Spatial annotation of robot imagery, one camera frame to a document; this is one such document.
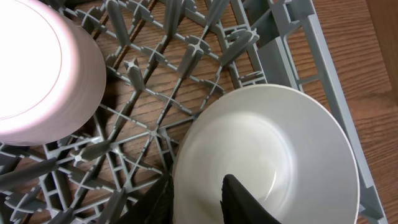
white bowl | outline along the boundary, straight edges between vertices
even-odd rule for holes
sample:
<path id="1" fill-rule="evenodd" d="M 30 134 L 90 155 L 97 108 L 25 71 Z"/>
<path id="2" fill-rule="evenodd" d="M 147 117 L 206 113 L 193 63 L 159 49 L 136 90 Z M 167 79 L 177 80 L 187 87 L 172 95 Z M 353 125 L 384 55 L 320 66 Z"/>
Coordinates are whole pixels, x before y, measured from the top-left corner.
<path id="1" fill-rule="evenodd" d="M 175 223 L 223 223 L 226 174 L 283 224 L 356 223 L 351 146 L 332 115 L 297 90 L 241 88 L 199 116 L 174 167 Z"/>
<path id="2" fill-rule="evenodd" d="M 29 146 L 76 131 L 97 109 L 106 69 L 90 35 L 40 1 L 4 1 L 0 142 Z"/>

black object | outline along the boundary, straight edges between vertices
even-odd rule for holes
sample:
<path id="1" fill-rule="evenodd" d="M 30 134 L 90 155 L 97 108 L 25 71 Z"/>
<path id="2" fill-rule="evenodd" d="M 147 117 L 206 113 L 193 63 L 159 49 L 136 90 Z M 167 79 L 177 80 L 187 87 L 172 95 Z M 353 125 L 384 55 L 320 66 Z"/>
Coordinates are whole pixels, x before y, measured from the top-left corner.
<path id="1" fill-rule="evenodd" d="M 174 184 L 164 174 L 117 224 L 170 224 L 173 219 Z"/>
<path id="2" fill-rule="evenodd" d="M 225 224 L 280 224 L 232 174 L 224 177 L 222 199 Z"/>

dish rack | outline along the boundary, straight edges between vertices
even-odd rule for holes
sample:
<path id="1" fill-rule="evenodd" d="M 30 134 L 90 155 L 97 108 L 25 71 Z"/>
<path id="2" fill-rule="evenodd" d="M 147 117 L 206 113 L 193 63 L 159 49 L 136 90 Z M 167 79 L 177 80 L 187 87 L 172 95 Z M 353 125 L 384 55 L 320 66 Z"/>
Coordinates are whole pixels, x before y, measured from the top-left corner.
<path id="1" fill-rule="evenodd" d="M 108 0 L 87 11 L 70 9 L 64 5 L 65 0 L 42 1 L 59 13 L 79 20 L 82 28 L 94 39 L 101 33 L 117 40 L 117 50 L 106 56 L 107 75 L 121 79 L 126 85 L 131 85 L 134 91 L 119 111 L 104 104 L 100 105 L 98 110 L 106 110 L 116 115 L 110 134 L 104 131 L 97 111 L 93 116 L 96 130 L 93 136 L 72 134 L 57 142 L 43 145 L 42 153 L 29 147 L 0 144 L 0 200 L 3 202 L 0 207 L 0 221 L 3 223 L 22 223 L 33 214 L 44 210 L 51 216 L 51 220 L 46 220 L 45 223 L 114 223 L 122 212 L 128 211 L 129 204 L 139 200 L 137 192 L 151 186 L 163 172 L 172 168 L 179 142 L 170 137 L 168 130 L 191 123 L 206 108 L 213 95 L 225 94 L 225 89 L 219 83 L 222 70 L 229 71 L 235 89 L 258 83 L 275 83 L 303 91 L 304 84 L 320 80 L 330 110 L 346 133 L 354 151 L 361 191 L 359 214 L 372 224 L 387 223 L 311 0 L 206 0 L 209 10 L 205 16 L 197 10 L 195 0 Z M 155 20 L 151 13 L 155 4 L 165 4 L 163 24 Z M 224 27 L 220 18 L 228 6 L 234 12 L 237 25 Z M 133 18 L 129 28 L 126 27 L 122 10 L 128 11 Z M 183 36 L 177 32 L 182 17 L 187 17 L 203 27 L 200 37 Z M 107 20 L 112 25 L 110 28 L 104 25 Z M 164 32 L 156 47 L 138 46 L 134 43 L 134 33 L 140 31 L 142 22 Z M 299 28 L 305 33 L 318 70 L 316 75 L 306 78 L 299 77 L 287 42 L 288 36 Z M 217 36 L 222 49 L 221 55 L 212 52 L 205 41 L 209 32 Z M 187 46 L 177 67 L 164 55 L 171 40 L 179 40 Z M 140 69 L 137 58 L 123 58 L 126 48 L 136 50 L 149 58 L 145 69 Z M 235 60 L 246 52 L 254 72 L 241 76 Z M 213 80 L 199 79 L 192 75 L 204 55 L 220 64 Z M 125 73 L 118 71 L 121 62 L 126 68 Z M 146 85 L 159 65 L 178 76 L 169 96 Z M 198 110 L 193 111 L 175 99 L 178 89 L 186 80 L 208 91 Z M 154 128 L 130 116 L 134 104 L 143 93 L 165 103 Z M 187 117 L 162 125 L 171 108 Z M 117 136 L 126 123 L 141 127 L 143 132 L 118 140 Z M 146 137 L 147 141 L 136 156 L 123 150 L 123 144 L 141 137 Z M 143 161 L 152 141 L 159 150 L 161 168 Z M 119 159 L 120 165 L 115 163 L 115 157 Z M 22 159 L 30 159 L 35 163 L 14 170 Z M 104 161 L 109 163 L 114 183 L 98 177 Z M 90 164 L 89 169 L 79 169 L 79 165 L 84 163 Z M 138 169 L 151 172 L 152 178 L 135 183 L 132 179 Z M 120 172 L 125 176 L 124 181 L 118 177 Z M 38 182 L 28 192 L 16 190 L 34 179 Z M 108 191 L 109 195 L 93 202 L 82 203 L 87 193 L 98 189 Z M 90 215 L 80 215 L 85 211 L 91 211 Z"/>

wooden surface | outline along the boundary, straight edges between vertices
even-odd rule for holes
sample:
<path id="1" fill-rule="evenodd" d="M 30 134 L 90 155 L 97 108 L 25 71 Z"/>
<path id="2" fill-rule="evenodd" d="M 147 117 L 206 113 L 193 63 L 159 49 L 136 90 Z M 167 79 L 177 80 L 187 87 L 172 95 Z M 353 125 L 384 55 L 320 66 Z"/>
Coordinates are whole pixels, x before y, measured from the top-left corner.
<path id="1" fill-rule="evenodd" d="M 368 0 L 368 8 L 398 103 L 398 1 Z"/>
<path id="2" fill-rule="evenodd" d="M 371 173 L 386 210 L 387 218 L 389 219 L 389 223 L 398 223 L 398 175 L 396 174 L 396 170 L 398 169 L 398 106 L 394 103 L 391 85 L 373 29 L 366 0 L 313 1 Z M 80 6 L 80 8 L 87 11 L 92 5 L 93 3 L 89 3 Z M 197 5 L 198 10 L 206 14 L 206 6 L 203 1 L 198 0 Z M 156 20 L 163 21 L 164 9 L 165 7 L 161 3 L 155 6 L 152 14 Z M 129 17 L 128 12 L 125 12 L 124 15 L 126 16 L 126 24 L 129 26 L 131 17 Z M 223 16 L 222 22 L 225 27 L 236 24 L 230 7 Z M 184 19 L 178 27 L 178 32 L 183 35 L 200 35 L 202 30 L 201 26 L 196 25 L 188 19 Z M 163 34 L 161 30 L 146 24 L 136 37 L 134 43 L 139 46 L 155 48 L 156 44 L 163 37 Z M 214 53 L 221 55 L 221 50 L 214 34 L 208 34 L 206 41 L 210 44 Z M 303 34 L 300 32 L 293 34 L 289 38 L 289 44 L 300 76 L 315 74 L 317 71 Z M 109 37 L 100 35 L 98 45 L 103 53 L 107 55 L 116 50 L 115 46 L 117 46 L 117 42 Z M 185 44 L 173 40 L 166 48 L 164 54 L 172 64 L 178 65 L 184 51 Z M 145 69 L 148 58 L 130 50 L 125 59 L 130 60 L 134 57 L 138 58 L 140 67 Z M 238 58 L 237 64 L 241 75 L 252 71 L 247 55 Z M 217 68 L 218 64 L 214 60 L 204 57 L 198 64 L 193 75 L 198 78 L 213 79 Z M 150 78 L 147 86 L 154 91 L 170 95 L 177 77 L 176 74 L 167 68 L 159 66 Z M 232 90 L 226 71 L 221 73 L 220 83 L 227 91 Z M 319 83 L 310 83 L 304 88 L 309 95 L 327 106 L 324 92 L 320 88 Z M 131 86 L 127 86 L 116 79 L 109 79 L 103 103 L 116 108 L 116 110 L 120 110 L 130 97 L 131 92 Z M 187 81 L 178 91 L 177 100 L 182 102 L 186 107 L 195 109 L 198 108 L 205 94 L 206 90 L 200 88 L 197 84 Z M 162 102 L 149 95 L 143 95 L 135 105 L 131 116 L 153 128 L 162 108 Z M 171 109 L 164 123 L 176 121 L 183 118 L 183 116 L 177 110 Z M 103 113 L 102 117 L 104 124 L 106 124 L 106 130 L 109 132 L 112 129 L 115 116 Z M 175 128 L 171 130 L 170 135 L 177 140 L 181 140 L 187 129 L 188 125 Z M 126 138 L 140 131 L 135 125 L 127 123 L 119 138 Z M 138 139 L 125 144 L 123 148 L 125 152 L 127 151 L 132 156 L 135 156 L 139 153 L 144 143 L 145 139 Z M 151 144 L 145 161 L 160 167 L 159 156 L 157 154 L 155 144 Z M 28 165 L 29 163 L 26 162 L 20 168 Z M 85 164 L 80 168 L 87 170 L 90 166 L 91 164 Z M 109 172 L 109 166 L 108 168 L 104 166 L 99 177 L 113 181 L 112 175 Z M 137 181 L 146 178 L 148 178 L 148 173 L 141 171 L 136 176 Z M 83 203 L 94 201 L 108 194 L 108 192 L 100 190 L 90 192 Z M 48 213 L 37 213 L 31 219 L 32 223 L 39 223 L 45 220 L 48 220 Z M 360 219 L 359 223 L 366 223 L 366 220 Z"/>

dish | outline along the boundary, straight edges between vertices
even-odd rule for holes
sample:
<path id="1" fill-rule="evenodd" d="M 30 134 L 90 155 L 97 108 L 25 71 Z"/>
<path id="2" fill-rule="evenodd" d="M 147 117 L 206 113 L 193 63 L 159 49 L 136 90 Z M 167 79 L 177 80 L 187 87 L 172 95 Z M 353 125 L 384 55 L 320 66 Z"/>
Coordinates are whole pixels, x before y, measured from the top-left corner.
<path id="1" fill-rule="evenodd" d="M 101 102 L 106 68 L 100 48 L 40 1 L 4 4 L 5 29 L 13 32 L 0 43 L 8 55 L 0 74 L 0 142 L 33 146 L 64 138 Z"/>
<path id="2" fill-rule="evenodd" d="M 226 174 L 283 224 L 356 223 L 351 146 L 334 117 L 297 90 L 241 88 L 199 116 L 174 165 L 174 222 L 223 223 Z"/>

